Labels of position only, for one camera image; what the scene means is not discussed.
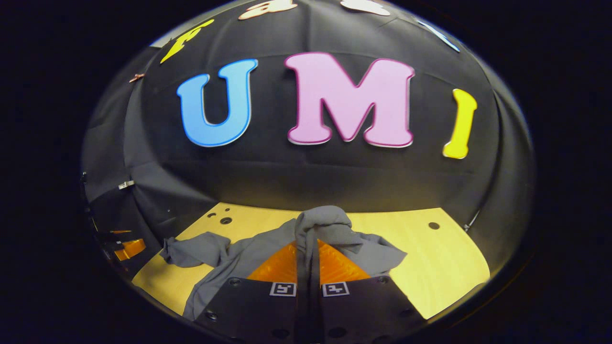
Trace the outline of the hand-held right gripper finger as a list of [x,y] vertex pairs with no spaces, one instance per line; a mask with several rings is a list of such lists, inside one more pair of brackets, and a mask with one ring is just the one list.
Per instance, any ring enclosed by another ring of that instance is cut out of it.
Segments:
[[228,277],[195,323],[229,344],[304,344],[309,340],[310,271],[291,243],[247,277]]
[[321,240],[310,262],[311,344],[395,344],[426,325],[390,276],[369,276]]

